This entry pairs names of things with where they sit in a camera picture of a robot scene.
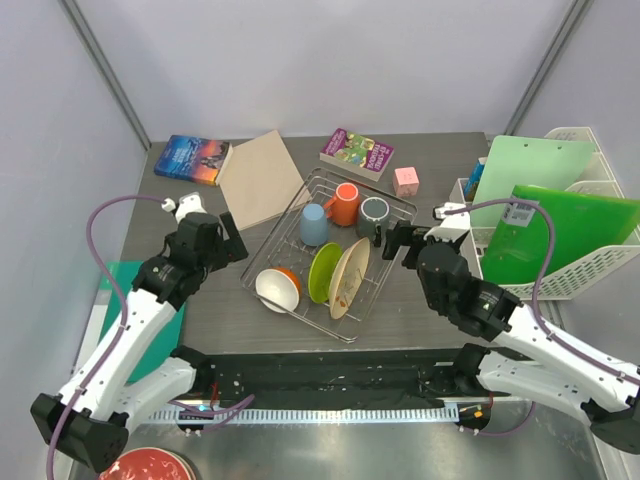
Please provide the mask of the orange and white bowl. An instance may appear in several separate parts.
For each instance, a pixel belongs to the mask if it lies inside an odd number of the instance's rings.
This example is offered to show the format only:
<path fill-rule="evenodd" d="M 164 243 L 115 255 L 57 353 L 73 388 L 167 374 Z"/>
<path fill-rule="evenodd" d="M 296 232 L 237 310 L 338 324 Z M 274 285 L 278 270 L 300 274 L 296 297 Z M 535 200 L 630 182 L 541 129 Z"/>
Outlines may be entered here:
<path fill-rule="evenodd" d="M 276 313 L 292 313 L 299 305 L 302 288 L 296 275 L 286 268 L 267 268 L 255 280 L 260 301 Z"/>

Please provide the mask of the beige floral plate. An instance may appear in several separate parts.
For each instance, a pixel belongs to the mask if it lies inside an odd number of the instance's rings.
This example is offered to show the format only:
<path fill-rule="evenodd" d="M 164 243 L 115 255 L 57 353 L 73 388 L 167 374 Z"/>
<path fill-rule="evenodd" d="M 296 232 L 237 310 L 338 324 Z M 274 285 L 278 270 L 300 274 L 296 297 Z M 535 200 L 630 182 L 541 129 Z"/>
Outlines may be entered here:
<path fill-rule="evenodd" d="M 345 315 L 354 302 L 368 268 L 370 253 L 370 240 L 361 238 L 342 254 L 329 287 L 329 311 L 332 319 Z"/>

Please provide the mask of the blue plastic cup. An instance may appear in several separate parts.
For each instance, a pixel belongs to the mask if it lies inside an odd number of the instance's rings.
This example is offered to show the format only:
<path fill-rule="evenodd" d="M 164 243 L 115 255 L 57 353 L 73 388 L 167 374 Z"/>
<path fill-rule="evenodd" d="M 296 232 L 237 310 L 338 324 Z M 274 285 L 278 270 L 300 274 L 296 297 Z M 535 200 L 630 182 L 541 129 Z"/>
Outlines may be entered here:
<path fill-rule="evenodd" d="M 304 207 L 299 222 L 299 236 L 310 247 L 321 246 L 328 241 L 328 219 L 320 204 L 310 203 Z"/>

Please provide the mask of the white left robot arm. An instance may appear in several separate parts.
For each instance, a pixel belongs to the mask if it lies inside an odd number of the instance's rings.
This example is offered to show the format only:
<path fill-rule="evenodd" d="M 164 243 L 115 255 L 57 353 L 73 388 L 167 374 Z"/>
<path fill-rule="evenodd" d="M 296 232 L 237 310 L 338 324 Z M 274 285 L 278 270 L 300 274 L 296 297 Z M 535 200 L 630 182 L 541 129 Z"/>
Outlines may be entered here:
<path fill-rule="evenodd" d="M 139 267 L 121 311 L 86 363 L 55 394 L 39 394 L 30 414 L 49 450 L 96 473 L 120 456 L 130 434 L 161 405 L 186 393 L 205 397 L 213 385 L 204 354 L 174 349 L 141 380 L 129 377 L 160 331 L 208 275 L 248 251 L 232 215 L 196 209 L 176 215 L 160 254 Z"/>

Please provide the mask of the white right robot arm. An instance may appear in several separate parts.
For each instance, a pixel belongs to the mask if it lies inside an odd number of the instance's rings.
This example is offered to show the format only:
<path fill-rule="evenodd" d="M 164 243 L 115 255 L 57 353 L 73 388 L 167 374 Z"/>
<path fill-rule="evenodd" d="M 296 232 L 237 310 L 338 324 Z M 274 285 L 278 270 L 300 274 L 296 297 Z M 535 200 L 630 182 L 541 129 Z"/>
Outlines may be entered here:
<path fill-rule="evenodd" d="M 385 233 L 382 257 L 417 273 L 428 307 L 465 334 L 531 359 L 523 365 L 474 344 L 459 352 L 451 371 L 465 395 L 506 393 L 528 398 L 573 417 L 602 442 L 639 452 L 639 368 L 608 355 L 556 327 L 502 287 L 470 272 L 460 254 L 464 232 L 452 239 L 441 227 L 399 221 Z"/>

